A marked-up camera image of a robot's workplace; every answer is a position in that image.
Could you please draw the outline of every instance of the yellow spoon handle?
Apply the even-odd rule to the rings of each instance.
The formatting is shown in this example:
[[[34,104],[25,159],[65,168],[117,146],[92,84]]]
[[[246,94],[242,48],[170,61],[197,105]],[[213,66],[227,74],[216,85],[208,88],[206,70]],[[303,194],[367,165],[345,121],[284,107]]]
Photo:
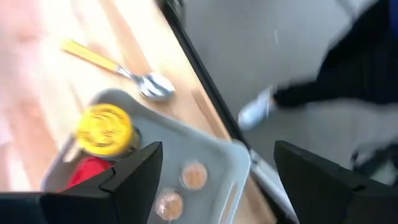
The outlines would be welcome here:
[[[85,59],[95,65],[108,69],[112,72],[118,71],[119,65],[116,62],[104,58],[97,53],[92,52],[90,49],[79,44],[78,42],[75,42],[74,40],[66,41],[62,45],[62,50],[72,55],[76,55],[77,57],[80,57],[82,59]]]

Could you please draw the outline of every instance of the white sneaker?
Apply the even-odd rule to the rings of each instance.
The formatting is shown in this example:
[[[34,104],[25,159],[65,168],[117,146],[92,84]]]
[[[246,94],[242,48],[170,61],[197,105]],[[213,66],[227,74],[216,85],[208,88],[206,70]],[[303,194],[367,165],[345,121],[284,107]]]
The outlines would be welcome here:
[[[238,125],[242,130],[255,127],[275,109],[275,103],[271,99],[273,92],[270,87],[262,91],[255,100],[243,107],[238,115]]]

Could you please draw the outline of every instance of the metal spoon head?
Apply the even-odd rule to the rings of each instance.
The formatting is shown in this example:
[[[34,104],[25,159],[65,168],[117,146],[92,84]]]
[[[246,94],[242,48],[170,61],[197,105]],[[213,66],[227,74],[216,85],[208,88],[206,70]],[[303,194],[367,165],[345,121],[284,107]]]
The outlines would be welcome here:
[[[175,93],[172,83],[158,73],[149,73],[142,76],[137,83],[139,93],[151,101],[169,100]]]

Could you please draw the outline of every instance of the gray floor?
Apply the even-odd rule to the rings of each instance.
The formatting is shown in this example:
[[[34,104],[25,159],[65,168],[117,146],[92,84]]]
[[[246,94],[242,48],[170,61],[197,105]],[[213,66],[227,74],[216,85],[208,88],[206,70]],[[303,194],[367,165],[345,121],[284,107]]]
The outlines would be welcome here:
[[[336,1],[186,0],[186,30],[232,114],[266,86],[315,75],[328,44],[350,25]],[[366,0],[348,4],[358,13]],[[349,166],[360,144],[398,136],[398,110],[353,102],[281,111],[245,135],[272,166],[281,139]],[[389,182],[391,172],[378,180]]]

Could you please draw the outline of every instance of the wooden countertop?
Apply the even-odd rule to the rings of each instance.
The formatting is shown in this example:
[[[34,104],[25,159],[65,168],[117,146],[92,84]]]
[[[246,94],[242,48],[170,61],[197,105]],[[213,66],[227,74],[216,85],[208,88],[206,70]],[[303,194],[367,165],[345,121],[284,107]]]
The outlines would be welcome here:
[[[6,34],[0,35],[1,190],[39,190],[82,110],[105,88],[123,89],[146,106],[230,138],[155,2],[1,0],[0,8]],[[9,19],[12,15],[18,19]],[[86,44],[134,73],[160,72],[174,84],[175,97],[168,103],[145,101],[132,81],[62,52],[60,43],[66,39]],[[251,178],[235,223],[275,223]]]

